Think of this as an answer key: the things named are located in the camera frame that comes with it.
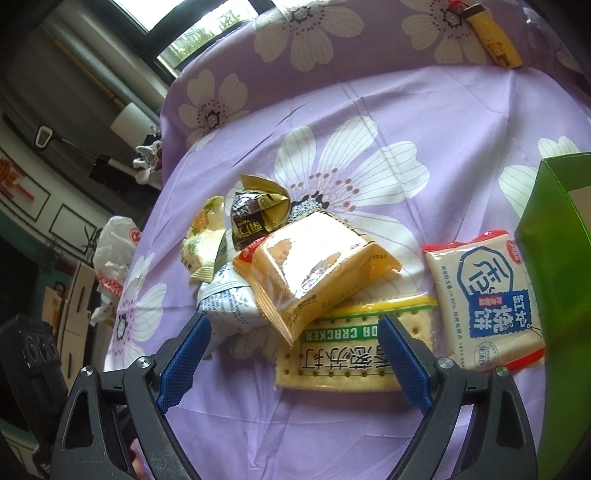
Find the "orange bread package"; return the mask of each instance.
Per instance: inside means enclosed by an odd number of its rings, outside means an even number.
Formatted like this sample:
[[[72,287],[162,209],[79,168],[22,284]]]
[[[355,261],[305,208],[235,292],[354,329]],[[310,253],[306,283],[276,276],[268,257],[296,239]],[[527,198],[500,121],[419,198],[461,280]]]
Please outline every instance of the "orange bread package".
[[[233,264],[251,285],[260,311],[290,346],[310,322],[401,268],[366,234],[326,212],[259,238]]]

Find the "green box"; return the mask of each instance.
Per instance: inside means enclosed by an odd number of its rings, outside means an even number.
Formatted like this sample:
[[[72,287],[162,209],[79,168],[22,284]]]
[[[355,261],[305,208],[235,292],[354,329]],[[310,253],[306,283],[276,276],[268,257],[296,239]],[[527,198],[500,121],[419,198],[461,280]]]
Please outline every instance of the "green box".
[[[515,232],[546,342],[540,480],[560,471],[591,424],[591,241],[569,192],[591,185],[591,153],[546,158]]]

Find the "window frame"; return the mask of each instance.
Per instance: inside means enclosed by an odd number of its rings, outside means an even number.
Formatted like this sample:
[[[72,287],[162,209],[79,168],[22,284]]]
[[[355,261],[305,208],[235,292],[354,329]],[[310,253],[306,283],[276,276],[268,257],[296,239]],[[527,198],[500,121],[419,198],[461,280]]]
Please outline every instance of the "window frame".
[[[136,53],[166,84],[171,85],[175,75],[158,60],[158,56],[179,36],[197,23],[204,15],[226,0],[183,0],[163,17],[152,30],[146,30],[123,8],[112,0],[83,0],[84,4],[101,18],[108,28]],[[247,0],[261,15],[275,7],[271,0]],[[238,22],[203,44],[176,67],[182,71],[217,40],[237,30],[245,22]]]

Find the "screw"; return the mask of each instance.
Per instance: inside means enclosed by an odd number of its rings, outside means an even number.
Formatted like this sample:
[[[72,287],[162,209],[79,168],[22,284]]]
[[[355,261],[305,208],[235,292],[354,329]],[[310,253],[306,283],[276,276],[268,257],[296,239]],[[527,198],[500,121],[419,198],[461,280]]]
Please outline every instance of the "screw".
[[[95,369],[94,369],[94,368],[92,368],[90,365],[86,365],[85,367],[82,367],[82,368],[80,369],[80,374],[81,374],[83,377],[89,377],[89,376],[91,376],[91,375],[92,375],[94,372],[95,372]]]
[[[152,359],[149,356],[141,356],[135,361],[135,366],[138,368],[148,368],[152,365]]]
[[[437,364],[441,368],[444,368],[445,370],[449,370],[451,367],[453,367],[454,362],[448,356],[442,356],[441,358],[437,359]]]
[[[507,367],[496,367],[495,372],[499,377],[508,377],[509,369]]]

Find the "floral tablecloth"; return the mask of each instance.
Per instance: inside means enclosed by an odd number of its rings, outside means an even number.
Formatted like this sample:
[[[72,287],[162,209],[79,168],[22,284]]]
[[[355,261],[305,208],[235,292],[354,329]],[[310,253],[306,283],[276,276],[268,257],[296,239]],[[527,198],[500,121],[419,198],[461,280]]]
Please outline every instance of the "floral tablecloth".
[[[513,231],[540,159],[591,150],[589,99],[552,31],[517,0],[485,0],[524,59],[492,65],[444,0],[312,2],[273,10],[203,53],[164,104],[165,188],[137,248],[106,368],[179,333],[196,291],[180,242],[241,173],[369,232],[403,264],[359,295],[434,292],[420,245]],[[421,414],[400,393],[278,390],[274,336],[214,352],[167,414],[204,480],[386,478]],[[543,368],[517,375],[536,441]],[[466,433],[462,411],[437,478]]]

